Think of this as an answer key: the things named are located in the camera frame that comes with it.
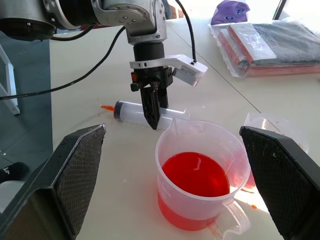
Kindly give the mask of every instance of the plastic measuring cup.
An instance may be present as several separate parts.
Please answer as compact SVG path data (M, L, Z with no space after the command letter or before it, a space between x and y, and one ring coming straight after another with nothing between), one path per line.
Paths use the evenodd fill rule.
M230 193L202 197L170 181L162 166L172 156L185 152L215 160L228 178ZM170 223L189 231L209 228L216 239L224 240L231 238L230 233L241 235L250 228L250 221L234 196L246 184L251 169L244 146L231 132L211 122L174 118L158 140L155 158L159 207ZM234 225L219 221L225 219L226 214L233 217Z

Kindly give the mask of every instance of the white table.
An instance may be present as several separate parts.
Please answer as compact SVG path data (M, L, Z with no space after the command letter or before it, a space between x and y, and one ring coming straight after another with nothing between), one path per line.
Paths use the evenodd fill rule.
M259 112L276 114L296 123L309 140L310 157L320 166L320 74L246 79L232 77L208 27L210 19L192 19L191 22L198 54ZM183 19L171 21L168 25L191 45L188 26Z
M292 105L292 100L300 94L299 88L308 90L313 96L304 93L306 103L318 100L315 93L320 84L317 85L313 77L232 78L209 33L207 23L195 21L195 24L198 61L206 64L209 69L196 88L175 79L168 88L170 108L187 109L192 119L212 121L235 135L239 135L240 126L249 112L257 113L259 110L284 113L284 117L307 124L304 129L309 137L316 135L319 128L311 131L312 126L317 127L316 123L319 122L319 114L311 114L316 109L311 104L303 109ZM190 56L186 23L178 20L168 22L168 26L168 39L164 42L166 54ZM71 82L91 69L104 56L118 30L118 27L102 28L76 41L52 41L51 87ZM132 70L129 61L133 59L133 47L128 44L126 35L122 34L109 59L91 76L52 94L54 148L65 135L78 129L101 123L106 123L107 128L95 190L77 240L212 239L208 230L179 230L170 225L160 213L157 204L155 147L162 131L117 122L112 114L100 109L100 105L112 105L117 100L141 102L140 94L130 90ZM301 81L301 78L308 78L308 81ZM285 87L292 89L292 94L279 94ZM267 100L267 94L270 93L273 93L270 97L272 99ZM313 119L302 119L299 111L308 110ZM317 156L316 144L311 145L313 156ZM250 193L241 192L237 198L257 206L260 204L259 198ZM234 240L283 239L267 212L254 210L250 205L238 202L249 216L252 227L244 235L234 236Z

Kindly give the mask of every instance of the red water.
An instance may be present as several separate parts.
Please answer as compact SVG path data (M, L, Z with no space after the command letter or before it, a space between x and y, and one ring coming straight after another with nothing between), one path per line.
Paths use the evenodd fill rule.
M228 178L213 159L196 152L182 152L172 156L162 166L166 176L180 189L201 197L219 197L230 193ZM209 227L215 217L194 220L172 211L158 194L158 204L164 217L176 227L198 231Z

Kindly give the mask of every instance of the clear plastic container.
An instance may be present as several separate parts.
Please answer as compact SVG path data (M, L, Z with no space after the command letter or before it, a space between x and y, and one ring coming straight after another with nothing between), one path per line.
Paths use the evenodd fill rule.
M228 178L230 193L219 197L202 197L188 193L170 181L162 166L172 156L184 152L200 153L215 160ZM158 197L175 214L186 221L214 219L207 227L216 239L230 239L230 233L241 235L250 228L250 221L234 196L246 184L251 169L244 146L228 130L211 122L175 118L161 135L155 158ZM232 216L235 221L224 221L226 215Z
M174 118L186 119L190 118L190 114L186 111L176 111L172 109L160 108L160 120L157 129L166 130ZM142 104L118 101L114 106L114 118L132 124L148 126L149 124L144 116Z
M309 142L306 134L294 123L269 113L248 113L244 126L268 130L277 134L284 135L294 140L305 153L309 152ZM255 178L250 173L250 177L243 190L251 193L257 193Z

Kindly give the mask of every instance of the floor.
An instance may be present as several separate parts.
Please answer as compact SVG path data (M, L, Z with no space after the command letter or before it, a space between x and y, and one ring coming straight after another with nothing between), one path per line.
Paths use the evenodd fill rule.
M17 93L49 89L49 41L18 41L0 34L0 43L14 66ZM0 62L0 83L6 87L5 65ZM21 114L14 116L0 101L0 168L26 163L36 169L53 152L50 94L20 98Z

